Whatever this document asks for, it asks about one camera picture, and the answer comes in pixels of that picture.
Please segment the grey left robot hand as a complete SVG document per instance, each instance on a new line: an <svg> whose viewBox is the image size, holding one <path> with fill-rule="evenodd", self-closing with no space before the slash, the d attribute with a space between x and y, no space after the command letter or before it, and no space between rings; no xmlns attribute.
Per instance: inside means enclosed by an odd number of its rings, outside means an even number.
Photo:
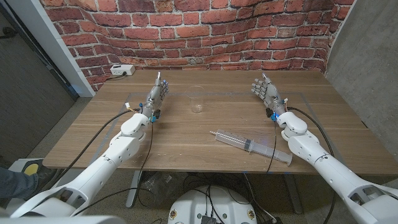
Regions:
<svg viewBox="0 0 398 224"><path fill-rule="evenodd" d="M155 84L146 96L146 101L142 106L142 114L146 115L148 118L151 117L155 110L160 109L162 102L168 92L168 82L163 80L161 77L161 72L158 72L157 78L155 79Z"/></svg>

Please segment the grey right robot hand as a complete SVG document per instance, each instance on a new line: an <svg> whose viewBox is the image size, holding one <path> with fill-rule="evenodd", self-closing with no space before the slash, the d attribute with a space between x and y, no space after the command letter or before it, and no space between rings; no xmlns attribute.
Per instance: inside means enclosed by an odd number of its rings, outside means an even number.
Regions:
<svg viewBox="0 0 398 224"><path fill-rule="evenodd" d="M268 114L279 116L286 112L284 99L265 72L262 73L261 79L254 80L251 91L263 101Z"/></svg>

